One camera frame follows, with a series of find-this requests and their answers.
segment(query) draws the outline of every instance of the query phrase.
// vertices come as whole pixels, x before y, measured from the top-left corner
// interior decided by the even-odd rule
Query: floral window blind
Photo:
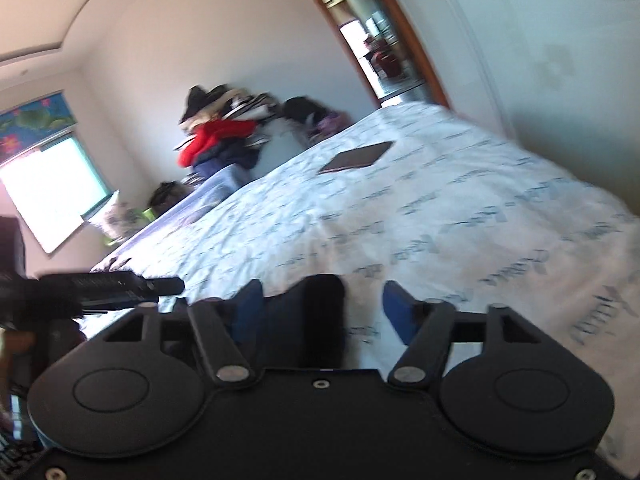
[[[0,166],[76,124],[62,92],[0,115]]]

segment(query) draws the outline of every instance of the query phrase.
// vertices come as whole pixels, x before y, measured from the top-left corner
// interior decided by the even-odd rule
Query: pile of clothes
[[[262,132],[270,121],[284,117],[305,127],[306,143],[315,145],[340,133],[351,121],[307,97],[280,105],[269,94],[251,95],[244,89],[220,85],[207,92],[194,86],[187,97],[180,127],[187,137],[175,147],[178,164],[209,178],[231,164],[252,170],[260,148],[270,140]]]
[[[251,170],[269,138],[260,126],[279,115],[279,102],[268,94],[253,96],[220,85],[210,92],[194,86],[180,127],[187,133],[176,146],[178,164],[209,178],[231,164]]]

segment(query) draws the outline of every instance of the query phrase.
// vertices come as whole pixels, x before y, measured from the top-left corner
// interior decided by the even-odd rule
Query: white wall
[[[457,2],[522,144],[640,213],[640,0]]]
[[[196,84],[308,95],[356,120],[375,110],[313,0],[137,0],[83,70],[156,180],[184,175],[172,147]]]
[[[7,110],[46,94],[64,91],[78,120],[76,133],[100,174],[113,189],[121,190],[133,206],[145,205],[154,188],[151,179],[124,148],[120,137],[98,104],[79,71],[32,81],[0,92],[0,110]],[[17,211],[0,183],[0,216]],[[53,256],[47,256],[28,227],[21,222],[30,275],[48,271],[89,269],[107,254],[101,233],[92,226],[81,228]]]
[[[436,74],[459,114],[498,134],[512,137],[483,58],[468,33],[455,0],[398,0],[414,26]]]

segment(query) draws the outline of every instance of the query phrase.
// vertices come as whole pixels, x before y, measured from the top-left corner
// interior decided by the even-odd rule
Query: pillow
[[[117,242],[128,240],[148,225],[142,215],[121,199],[119,191],[86,220]]]

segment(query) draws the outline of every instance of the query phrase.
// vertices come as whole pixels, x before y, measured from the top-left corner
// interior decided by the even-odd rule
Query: wooden door frame
[[[371,83],[367,79],[367,76],[364,73],[364,70],[358,63],[358,60],[355,57],[353,51],[351,50],[349,43],[340,32],[340,28],[338,28],[337,24],[335,23],[334,17],[331,15],[331,12],[329,12],[329,9],[324,4],[323,0],[314,0],[314,1],[316,2],[316,4],[318,4],[318,7],[320,8],[325,19],[332,26],[332,30],[334,31],[336,38],[342,45],[342,48],[347,54],[347,56],[349,57],[351,64],[356,69],[356,72],[358,73],[360,79],[366,86],[367,91],[369,91],[369,95],[374,101],[376,108],[380,108],[382,106],[380,104],[380,99],[376,95],[373,87],[371,86]],[[415,30],[411,25],[411,23],[408,21],[406,15],[404,14],[404,11],[400,7],[398,0],[381,0],[381,1],[385,6],[385,10],[389,13],[389,17],[393,21],[396,34],[399,36],[400,40],[402,41],[403,46],[409,50],[411,58],[415,64],[415,67],[422,74],[422,77],[424,78],[424,81],[431,92],[431,97],[433,98],[433,101],[436,104],[450,108],[449,99],[447,98],[447,94],[444,91],[444,88],[440,83],[440,79],[438,78],[438,75],[436,74],[433,68],[433,64],[431,63],[431,60],[427,56],[427,53],[424,51],[424,48],[422,47],[422,43],[420,42],[420,39],[415,33]]]

